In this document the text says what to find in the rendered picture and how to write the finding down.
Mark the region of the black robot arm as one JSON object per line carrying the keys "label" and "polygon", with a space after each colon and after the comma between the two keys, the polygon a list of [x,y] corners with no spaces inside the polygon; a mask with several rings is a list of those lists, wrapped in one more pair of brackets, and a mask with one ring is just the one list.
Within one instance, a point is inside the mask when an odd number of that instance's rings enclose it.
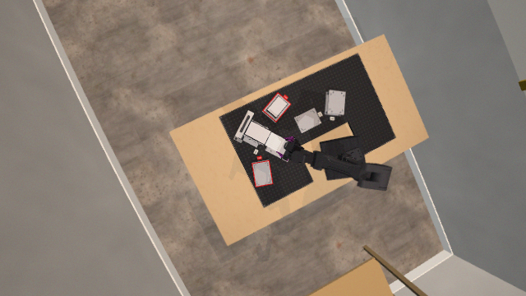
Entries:
{"label": "black robot arm", "polygon": [[358,187],[380,191],[386,191],[387,189],[392,167],[383,164],[359,162],[359,160],[363,159],[359,148],[332,156],[317,150],[313,152],[302,150],[304,149],[302,146],[289,141],[284,144],[284,149],[289,151],[288,155],[291,156],[294,163],[308,163],[310,167],[316,170],[329,169],[343,173],[358,181]]}

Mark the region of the grey rectangular frame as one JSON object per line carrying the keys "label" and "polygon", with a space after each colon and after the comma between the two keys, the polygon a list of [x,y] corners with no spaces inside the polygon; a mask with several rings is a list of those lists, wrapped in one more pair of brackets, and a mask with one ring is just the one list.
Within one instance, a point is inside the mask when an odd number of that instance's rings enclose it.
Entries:
{"label": "grey rectangular frame", "polygon": [[294,118],[301,133],[321,124],[315,109],[310,109]]}

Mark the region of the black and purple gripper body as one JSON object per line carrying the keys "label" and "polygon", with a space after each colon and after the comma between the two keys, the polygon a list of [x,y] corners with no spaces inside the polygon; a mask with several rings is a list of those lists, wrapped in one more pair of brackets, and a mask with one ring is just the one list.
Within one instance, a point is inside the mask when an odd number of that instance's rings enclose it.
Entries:
{"label": "black and purple gripper body", "polygon": [[[297,144],[297,145],[300,146],[300,144],[298,143],[298,140],[297,140],[296,138],[293,139],[293,143],[294,143],[294,144]],[[288,153],[289,153],[289,151],[286,150],[286,151],[284,152],[284,155],[283,155],[282,159],[284,159],[284,160],[286,160],[286,161],[287,161],[287,159],[292,160],[291,156],[288,155]]]}

